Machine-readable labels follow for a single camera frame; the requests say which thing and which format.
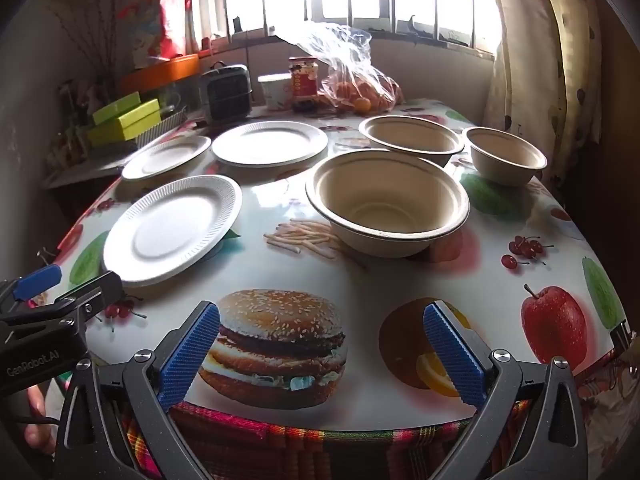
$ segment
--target white plate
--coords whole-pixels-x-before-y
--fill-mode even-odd
[[[143,196],[115,223],[102,260],[126,286],[161,282],[193,265],[231,228],[240,187],[222,175],[190,176]]]
[[[274,168],[300,162],[326,148],[326,134],[293,121],[264,121],[238,126],[220,135],[211,149],[227,164],[244,168]]]
[[[173,170],[204,152],[209,137],[179,137],[139,152],[122,170],[124,180],[142,180]]]

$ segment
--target green box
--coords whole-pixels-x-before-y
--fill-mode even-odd
[[[92,117],[94,118],[94,123],[96,126],[99,126],[109,119],[113,119],[119,117],[122,114],[125,114],[139,104],[140,94],[138,92],[133,92],[133,94],[125,95],[117,101],[109,103],[105,107],[95,111],[92,115]]]
[[[135,139],[139,134],[161,121],[158,99],[141,104],[133,110],[100,124],[88,131],[87,137],[95,148],[112,142]]]

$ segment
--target hamburger print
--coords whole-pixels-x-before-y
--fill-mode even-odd
[[[240,290],[218,303],[220,332],[200,376],[250,406],[296,410],[333,393],[347,360],[338,309],[288,290]]]

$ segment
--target apple stem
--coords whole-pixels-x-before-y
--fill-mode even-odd
[[[524,284],[524,290],[526,290],[530,295],[532,295],[534,300],[538,299],[538,295],[535,294],[533,290],[529,288],[529,285],[527,285],[526,283]]]

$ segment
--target blue textured pad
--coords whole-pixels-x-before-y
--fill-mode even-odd
[[[462,401],[479,410],[486,401],[484,370],[435,304],[424,309],[422,325]]]
[[[220,313],[209,303],[160,372],[158,402],[165,412],[184,400],[219,328]]]
[[[16,301],[30,300],[60,283],[60,279],[62,279],[60,267],[57,265],[42,267],[18,281],[14,288],[14,298]]]

